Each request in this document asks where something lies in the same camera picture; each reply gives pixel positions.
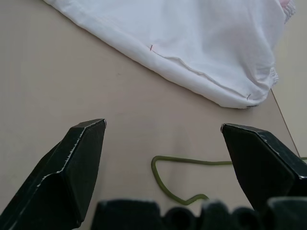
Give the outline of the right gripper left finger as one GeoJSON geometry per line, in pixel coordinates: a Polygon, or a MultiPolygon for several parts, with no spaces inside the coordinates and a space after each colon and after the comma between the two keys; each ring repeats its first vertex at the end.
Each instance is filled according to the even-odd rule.
{"type": "Polygon", "coordinates": [[[2,230],[72,230],[85,220],[95,188],[106,121],[69,129],[35,166],[0,216],[2,230]]]}

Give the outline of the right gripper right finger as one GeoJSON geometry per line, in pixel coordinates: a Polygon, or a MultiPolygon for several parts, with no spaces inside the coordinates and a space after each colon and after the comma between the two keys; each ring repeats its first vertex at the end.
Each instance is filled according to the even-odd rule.
{"type": "Polygon", "coordinates": [[[237,180],[255,210],[280,196],[307,195],[307,164],[271,132],[225,123],[221,126],[237,180]]]}

